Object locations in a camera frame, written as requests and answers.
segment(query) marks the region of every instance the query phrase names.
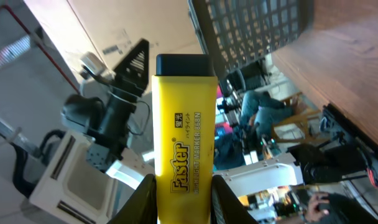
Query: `black cap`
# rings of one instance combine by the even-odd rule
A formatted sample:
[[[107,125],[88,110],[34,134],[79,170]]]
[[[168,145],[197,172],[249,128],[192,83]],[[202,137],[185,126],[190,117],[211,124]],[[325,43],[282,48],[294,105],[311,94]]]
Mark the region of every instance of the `black cap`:
[[[157,76],[214,76],[213,64],[204,54],[159,54],[156,58]]]

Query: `wire rack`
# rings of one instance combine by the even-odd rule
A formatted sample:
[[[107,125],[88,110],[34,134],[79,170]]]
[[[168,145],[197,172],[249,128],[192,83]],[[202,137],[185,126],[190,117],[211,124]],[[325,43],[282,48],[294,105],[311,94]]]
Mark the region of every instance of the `wire rack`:
[[[299,0],[189,0],[190,17],[219,78],[300,35]]]

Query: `desk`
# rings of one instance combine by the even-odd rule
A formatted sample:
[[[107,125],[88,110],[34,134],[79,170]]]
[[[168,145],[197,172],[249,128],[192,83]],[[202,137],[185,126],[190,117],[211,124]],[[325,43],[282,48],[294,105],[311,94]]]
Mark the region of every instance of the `desk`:
[[[322,109],[332,102],[378,144],[378,0],[315,0],[311,28],[273,63]]]

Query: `yellow highlighter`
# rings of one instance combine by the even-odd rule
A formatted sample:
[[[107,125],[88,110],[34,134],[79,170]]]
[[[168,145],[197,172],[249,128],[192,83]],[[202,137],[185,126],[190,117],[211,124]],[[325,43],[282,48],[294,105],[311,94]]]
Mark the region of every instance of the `yellow highlighter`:
[[[207,55],[157,56],[152,105],[161,224],[210,222],[217,85]]]

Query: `hand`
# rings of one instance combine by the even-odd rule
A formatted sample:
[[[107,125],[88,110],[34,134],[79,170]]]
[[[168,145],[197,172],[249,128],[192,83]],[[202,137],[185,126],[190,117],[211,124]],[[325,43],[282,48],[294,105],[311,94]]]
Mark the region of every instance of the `hand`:
[[[328,210],[318,210],[318,205],[321,203],[329,203],[329,200],[323,200],[323,197],[327,197],[328,193],[315,193],[312,198],[309,200],[308,211],[305,215],[305,219],[308,222],[318,222],[324,216],[329,214]]]

